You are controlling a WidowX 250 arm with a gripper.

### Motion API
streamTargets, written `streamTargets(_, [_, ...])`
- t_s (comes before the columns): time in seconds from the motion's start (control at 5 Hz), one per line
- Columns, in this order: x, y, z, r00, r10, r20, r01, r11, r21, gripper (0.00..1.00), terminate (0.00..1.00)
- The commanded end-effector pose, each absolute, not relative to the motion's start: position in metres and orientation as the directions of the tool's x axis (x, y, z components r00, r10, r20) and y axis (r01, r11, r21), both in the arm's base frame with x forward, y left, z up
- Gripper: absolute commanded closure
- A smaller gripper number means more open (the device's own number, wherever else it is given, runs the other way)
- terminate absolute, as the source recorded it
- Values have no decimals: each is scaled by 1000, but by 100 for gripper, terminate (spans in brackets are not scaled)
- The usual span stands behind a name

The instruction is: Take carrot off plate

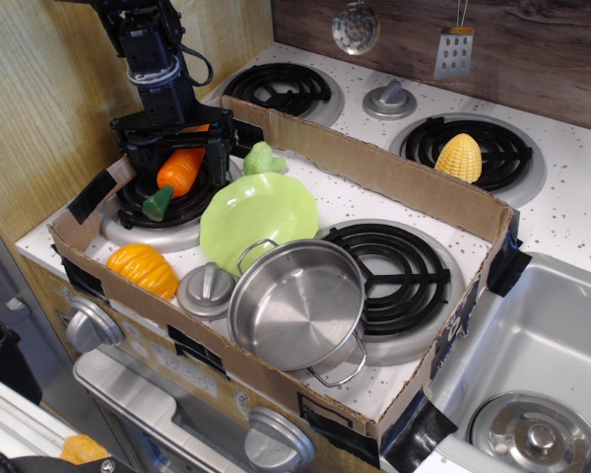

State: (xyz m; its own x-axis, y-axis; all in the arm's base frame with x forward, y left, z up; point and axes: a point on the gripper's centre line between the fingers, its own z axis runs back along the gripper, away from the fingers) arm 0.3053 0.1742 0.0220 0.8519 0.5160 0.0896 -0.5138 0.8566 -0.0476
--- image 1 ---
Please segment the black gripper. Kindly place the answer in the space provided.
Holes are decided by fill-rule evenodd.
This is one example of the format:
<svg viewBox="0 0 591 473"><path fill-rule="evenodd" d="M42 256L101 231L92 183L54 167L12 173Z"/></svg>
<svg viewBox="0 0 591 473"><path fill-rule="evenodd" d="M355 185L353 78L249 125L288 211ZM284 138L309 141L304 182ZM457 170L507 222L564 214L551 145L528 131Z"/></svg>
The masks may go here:
<svg viewBox="0 0 591 473"><path fill-rule="evenodd" d="M152 146L166 135L177 139L183 129L208 124L206 159L213 184L224 187L230 168L230 150L239 144L233 113L226 108L209 106L199 102L193 86L185 76L164 77L130 76L136 88L143 110L111 120L114 130L123 144L126 154L139 175L157 175L170 151Z"/></svg>

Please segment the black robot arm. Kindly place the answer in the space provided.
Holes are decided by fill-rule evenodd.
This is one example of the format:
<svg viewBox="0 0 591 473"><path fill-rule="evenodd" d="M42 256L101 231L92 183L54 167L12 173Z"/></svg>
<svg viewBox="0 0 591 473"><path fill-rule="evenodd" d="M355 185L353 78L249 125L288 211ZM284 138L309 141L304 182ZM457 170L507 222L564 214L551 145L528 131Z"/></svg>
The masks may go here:
<svg viewBox="0 0 591 473"><path fill-rule="evenodd" d="M137 170L155 174L169 153L203 148L213 184L226 185L230 151L237 144L231 111L200 103L194 89L212 81L192 79L185 54L204 56L182 43L181 14L169 1L89 1L117 56L126 60L127 78L143 109L112 119L121 150Z"/></svg>

